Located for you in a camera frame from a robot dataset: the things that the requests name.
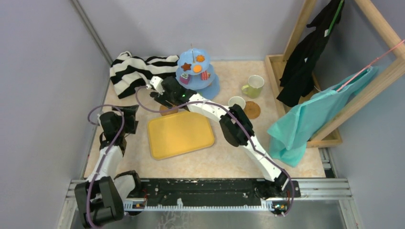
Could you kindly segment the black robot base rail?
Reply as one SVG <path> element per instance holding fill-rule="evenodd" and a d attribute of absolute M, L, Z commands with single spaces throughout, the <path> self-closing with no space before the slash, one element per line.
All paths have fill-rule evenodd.
<path fill-rule="evenodd" d="M 130 192 L 124 211 L 130 215 L 143 211 L 265 211 L 283 215 L 300 197 L 297 181 L 280 191 L 262 178 L 149 178 L 142 179 L 139 190 Z"/>

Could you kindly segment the yellow plastic tray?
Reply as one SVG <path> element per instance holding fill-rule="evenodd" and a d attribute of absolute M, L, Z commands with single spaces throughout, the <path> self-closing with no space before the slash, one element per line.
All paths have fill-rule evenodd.
<path fill-rule="evenodd" d="M 215 137 L 208 118 L 179 112 L 151 119 L 147 124 L 151 156 L 162 160 L 211 147 Z"/>

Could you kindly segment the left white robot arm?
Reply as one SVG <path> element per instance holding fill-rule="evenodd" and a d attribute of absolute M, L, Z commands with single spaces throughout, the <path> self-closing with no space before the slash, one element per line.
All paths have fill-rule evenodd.
<path fill-rule="evenodd" d="M 142 194 L 143 184 L 136 171 L 117 174 L 123 159 L 127 134 L 135 134 L 138 127 L 138 105 L 111 106 L 109 112 L 98 114 L 94 122 L 102 128 L 99 136 L 99 158 L 85 182 L 75 186 L 74 193 L 79 218 L 84 228 L 99 228 L 123 219 L 124 201 L 130 195 Z"/>

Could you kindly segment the orange flower cookie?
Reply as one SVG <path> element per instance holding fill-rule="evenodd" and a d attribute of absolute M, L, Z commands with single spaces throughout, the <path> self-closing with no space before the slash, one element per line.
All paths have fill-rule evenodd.
<path fill-rule="evenodd" d="M 196 62 L 204 62 L 205 61 L 205 56 L 204 55 L 197 55 L 195 57 Z"/>

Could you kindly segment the red striped cake slice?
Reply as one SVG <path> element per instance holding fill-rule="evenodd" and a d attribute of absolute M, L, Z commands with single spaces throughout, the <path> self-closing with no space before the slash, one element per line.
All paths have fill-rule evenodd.
<path fill-rule="evenodd" d="M 211 74 L 208 71 L 204 71 L 204 72 L 201 73 L 200 79 L 202 81 L 207 81 L 210 78 L 210 75 Z"/>

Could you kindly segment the pink mug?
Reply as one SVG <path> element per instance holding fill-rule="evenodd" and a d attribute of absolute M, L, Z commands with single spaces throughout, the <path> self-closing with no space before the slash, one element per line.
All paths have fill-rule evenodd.
<path fill-rule="evenodd" d="M 246 106 L 246 101 L 244 98 L 240 96 L 233 96 L 228 100 L 228 106 L 231 107 L 235 104 L 239 105 L 242 109 L 244 109 Z"/>

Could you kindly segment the blue three-tier cake stand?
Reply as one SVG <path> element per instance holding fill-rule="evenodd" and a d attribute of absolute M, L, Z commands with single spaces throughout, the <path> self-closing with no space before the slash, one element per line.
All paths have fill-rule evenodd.
<path fill-rule="evenodd" d="M 196 62 L 195 57 L 197 55 L 204 55 L 205 61 L 204 62 Z M 191 63 L 191 70 L 183 71 L 181 66 L 184 63 Z M 191 47 L 189 50 L 183 52 L 179 60 L 177 62 L 178 68 L 176 70 L 176 79 L 183 87 L 194 90 L 199 93 L 202 97 L 206 99 L 214 99 L 220 91 L 220 84 L 218 75 L 215 73 L 214 67 L 211 64 L 211 56 L 206 50 L 203 49 L 196 49 Z M 199 64 L 202 66 L 202 71 L 200 73 L 194 73 L 193 67 L 195 64 Z M 202 81 L 200 79 L 200 75 L 202 72 L 208 71 L 211 75 L 207 81 Z M 191 80 L 188 85 L 182 84 L 179 80 L 179 77 L 182 73 L 189 74 L 191 76 Z"/>

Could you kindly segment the purple triangular cake slice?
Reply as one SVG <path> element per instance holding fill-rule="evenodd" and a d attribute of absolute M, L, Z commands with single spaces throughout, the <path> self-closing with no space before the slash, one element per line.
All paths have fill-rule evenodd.
<path fill-rule="evenodd" d="M 189 74 L 186 73 L 182 73 L 179 77 L 179 80 L 182 84 L 188 85 L 190 80 L 191 80 L 191 76 Z"/>

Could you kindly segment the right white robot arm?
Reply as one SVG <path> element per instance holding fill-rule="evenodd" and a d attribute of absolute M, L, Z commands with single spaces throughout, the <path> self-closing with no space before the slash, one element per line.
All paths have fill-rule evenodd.
<path fill-rule="evenodd" d="M 174 77 L 162 79 L 154 76 L 147 84 L 147 89 L 153 90 L 150 96 L 167 108 L 183 108 L 217 122 L 225 140 L 234 147 L 244 149 L 256 163 L 264 179 L 270 182 L 269 191 L 273 196 L 280 197 L 287 191 L 289 176 L 261 146 L 253 124 L 241 106 L 215 103 L 196 91 L 181 86 Z"/>

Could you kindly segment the brown star cookie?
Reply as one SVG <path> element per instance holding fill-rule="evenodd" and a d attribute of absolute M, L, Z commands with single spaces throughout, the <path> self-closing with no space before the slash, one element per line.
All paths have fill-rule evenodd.
<path fill-rule="evenodd" d="M 186 62 L 185 62 L 185 63 L 181 66 L 181 68 L 182 68 L 183 71 L 188 71 L 188 70 L 191 70 L 191 66 L 192 66 L 191 63 L 186 63 Z"/>

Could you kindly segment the green mug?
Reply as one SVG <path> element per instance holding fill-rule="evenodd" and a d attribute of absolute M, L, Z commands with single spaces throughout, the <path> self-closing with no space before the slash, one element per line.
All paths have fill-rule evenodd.
<path fill-rule="evenodd" d="M 265 80 L 263 77 L 259 75 L 251 75 L 248 78 L 247 84 L 242 86 L 241 91 L 249 98 L 255 99 L 260 95 L 264 84 Z"/>

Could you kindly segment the woven round coaster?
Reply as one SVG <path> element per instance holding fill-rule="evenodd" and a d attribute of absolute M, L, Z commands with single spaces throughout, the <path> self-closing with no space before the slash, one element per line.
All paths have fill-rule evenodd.
<path fill-rule="evenodd" d="M 253 101 L 247 101 L 245 104 L 244 112 L 249 119 L 256 119 L 261 114 L 261 108 L 257 103 Z"/>
<path fill-rule="evenodd" d="M 160 106 L 160 115 L 161 116 L 175 114 L 175 113 L 178 113 L 178 111 L 179 110 L 177 108 L 174 109 L 174 110 L 171 110 L 171 109 L 169 109 L 169 108 L 167 108 L 167 107 L 165 107 L 163 105 Z"/>

